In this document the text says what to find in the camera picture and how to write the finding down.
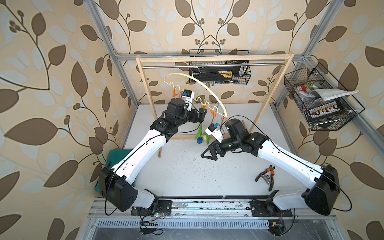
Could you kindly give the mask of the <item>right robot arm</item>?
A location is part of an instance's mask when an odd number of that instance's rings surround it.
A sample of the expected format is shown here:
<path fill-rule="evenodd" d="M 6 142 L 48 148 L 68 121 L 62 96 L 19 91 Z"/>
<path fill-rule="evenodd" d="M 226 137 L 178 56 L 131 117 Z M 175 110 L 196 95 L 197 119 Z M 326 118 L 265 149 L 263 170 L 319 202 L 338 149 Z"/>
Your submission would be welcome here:
<path fill-rule="evenodd" d="M 341 192 L 338 171 L 327 165 L 312 164 L 284 150 L 267 136 L 249 133 L 238 119 L 225 124 L 229 138 L 224 138 L 218 125 L 211 124 L 205 132 L 215 141 L 201 154 L 202 158 L 216 161 L 227 152 L 249 153 L 269 161 L 283 169 L 303 184 L 295 190 L 277 191 L 272 195 L 273 205 L 281 210 L 311 209 L 317 214 L 328 216 Z"/>

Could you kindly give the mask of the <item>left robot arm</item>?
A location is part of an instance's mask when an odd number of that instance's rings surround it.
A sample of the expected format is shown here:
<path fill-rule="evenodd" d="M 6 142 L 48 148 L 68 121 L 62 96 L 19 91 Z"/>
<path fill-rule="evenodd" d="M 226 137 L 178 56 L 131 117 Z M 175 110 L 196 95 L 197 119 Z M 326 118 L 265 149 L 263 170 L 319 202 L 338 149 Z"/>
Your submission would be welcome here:
<path fill-rule="evenodd" d="M 121 212 L 131 207 L 151 208 L 156 196 L 148 190 L 141 191 L 133 187 L 136 177 L 149 159 L 178 133 L 180 126 L 186 123 L 201 124 L 207 112 L 206 108 L 197 109 L 188 100 L 172 99 L 144 138 L 126 157 L 110 168 L 102 168 L 99 188 L 105 201 Z"/>

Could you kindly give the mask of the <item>blue artificial tulip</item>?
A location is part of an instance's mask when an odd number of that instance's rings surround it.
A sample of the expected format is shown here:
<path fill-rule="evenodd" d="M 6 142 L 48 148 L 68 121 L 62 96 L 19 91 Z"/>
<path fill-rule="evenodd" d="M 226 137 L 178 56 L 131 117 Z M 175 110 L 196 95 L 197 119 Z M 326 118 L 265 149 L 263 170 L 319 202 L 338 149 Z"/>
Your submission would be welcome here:
<path fill-rule="evenodd" d="M 203 133 L 203 125 L 202 124 L 199 125 L 198 132 L 195 136 L 195 140 L 198 144 L 202 144 L 203 142 L 206 141 L 206 136 Z"/>

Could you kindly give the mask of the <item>white artificial tulip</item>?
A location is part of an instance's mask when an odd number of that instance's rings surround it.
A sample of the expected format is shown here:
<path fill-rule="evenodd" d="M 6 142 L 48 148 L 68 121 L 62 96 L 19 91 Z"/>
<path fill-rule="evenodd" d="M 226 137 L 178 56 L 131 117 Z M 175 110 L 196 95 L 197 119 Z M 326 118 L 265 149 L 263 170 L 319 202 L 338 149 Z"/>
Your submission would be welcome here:
<path fill-rule="evenodd" d="M 206 131 L 204 131 L 203 140 L 207 143 L 207 145 L 210 144 L 210 138 L 211 136 L 208 133 L 206 133 Z"/>

